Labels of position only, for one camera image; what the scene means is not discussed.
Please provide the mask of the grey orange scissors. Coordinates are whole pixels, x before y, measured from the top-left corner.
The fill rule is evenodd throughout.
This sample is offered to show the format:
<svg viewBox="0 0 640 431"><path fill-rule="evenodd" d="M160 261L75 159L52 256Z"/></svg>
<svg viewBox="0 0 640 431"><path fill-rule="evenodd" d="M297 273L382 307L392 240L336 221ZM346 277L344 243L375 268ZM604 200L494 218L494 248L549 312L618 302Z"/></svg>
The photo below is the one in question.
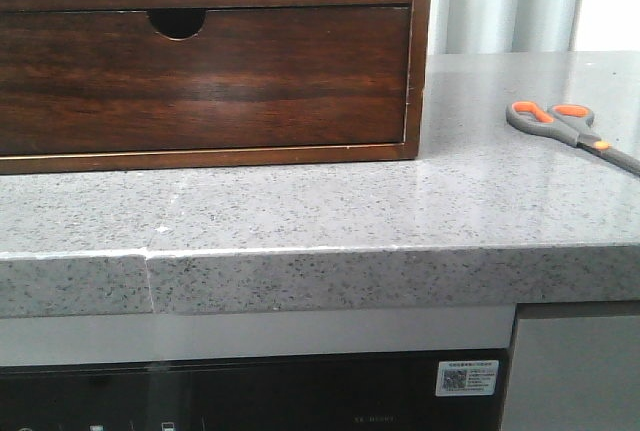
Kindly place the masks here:
<svg viewBox="0 0 640 431"><path fill-rule="evenodd" d="M616 149L596 134L594 113L576 104L556 104L547 110L532 101L517 101L506 107L506 121L515 129L582 148L615 166L639 175L639 160Z"/></svg>

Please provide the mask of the white QR code sticker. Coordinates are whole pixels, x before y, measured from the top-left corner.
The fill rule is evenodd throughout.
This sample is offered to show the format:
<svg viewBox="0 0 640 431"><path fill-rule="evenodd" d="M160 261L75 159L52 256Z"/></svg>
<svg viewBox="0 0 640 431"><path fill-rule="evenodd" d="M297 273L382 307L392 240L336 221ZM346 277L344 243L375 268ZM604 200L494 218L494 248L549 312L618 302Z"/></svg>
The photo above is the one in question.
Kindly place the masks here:
<svg viewBox="0 0 640 431"><path fill-rule="evenodd" d="M437 397L492 396L500 363L498 360L440 361L436 375Z"/></svg>

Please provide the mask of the grey cabinet door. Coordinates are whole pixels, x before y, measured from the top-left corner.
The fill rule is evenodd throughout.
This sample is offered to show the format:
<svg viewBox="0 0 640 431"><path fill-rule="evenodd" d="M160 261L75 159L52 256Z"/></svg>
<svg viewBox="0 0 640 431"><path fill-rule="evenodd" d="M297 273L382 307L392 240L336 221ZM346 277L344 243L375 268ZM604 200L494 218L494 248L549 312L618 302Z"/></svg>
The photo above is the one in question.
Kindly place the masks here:
<svg viewBox="0 0 640 431"><path fill-rule="evenodd" d="M503 430L637 430L637 316L522 319Z"/></svg>

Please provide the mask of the black built-in appliance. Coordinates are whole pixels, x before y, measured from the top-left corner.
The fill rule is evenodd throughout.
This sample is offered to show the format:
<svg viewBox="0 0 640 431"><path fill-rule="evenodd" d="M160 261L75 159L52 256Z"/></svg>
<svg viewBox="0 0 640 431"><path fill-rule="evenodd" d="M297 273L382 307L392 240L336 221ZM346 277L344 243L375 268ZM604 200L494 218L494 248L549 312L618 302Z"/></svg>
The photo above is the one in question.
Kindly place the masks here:
<svg viewBox="0 0 640 431"><path fill-rule="evenodd" d="M492 396L437 397L440 361L498 360ZM503 349L5 366L5 430L495 430Z"/></svg>

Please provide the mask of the pale grey curtain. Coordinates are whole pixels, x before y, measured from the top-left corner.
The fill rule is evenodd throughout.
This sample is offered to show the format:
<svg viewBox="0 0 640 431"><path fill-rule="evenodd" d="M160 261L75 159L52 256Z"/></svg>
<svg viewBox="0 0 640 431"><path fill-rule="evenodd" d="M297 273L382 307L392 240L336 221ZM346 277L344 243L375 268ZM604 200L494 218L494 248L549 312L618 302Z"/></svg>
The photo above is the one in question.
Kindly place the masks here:
<svg viewBox="0 0 640 431"><path fill-rule="evenodd" d="M639 0L431 0L428 52L636 51Z"/></svg>

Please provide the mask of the dark wooden drawer cabinet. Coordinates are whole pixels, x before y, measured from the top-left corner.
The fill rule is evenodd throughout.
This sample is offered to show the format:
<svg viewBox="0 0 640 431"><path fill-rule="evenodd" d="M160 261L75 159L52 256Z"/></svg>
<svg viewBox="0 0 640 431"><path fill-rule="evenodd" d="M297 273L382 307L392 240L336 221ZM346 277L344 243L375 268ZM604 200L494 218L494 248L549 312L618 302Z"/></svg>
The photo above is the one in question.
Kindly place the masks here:
<svg viewBox="0 0 640 431"><path fill-rule="evenodd" d="M254 10L317 7L404 7L409 11L407 42L406 105L402 138L393 143L293 145L249 148L200 149L178 151L124 151L5 155L1 151L1 170L5 174L71 171L162 169L262 164L306 164L347 161L383 161L414 158L419 149L425 82L430 0L407 3L343 4L228 8L152 8L138 10L4 11L8 13L143 12L153 28L171 40L185 40L202 28L210 10Z"/></svg>

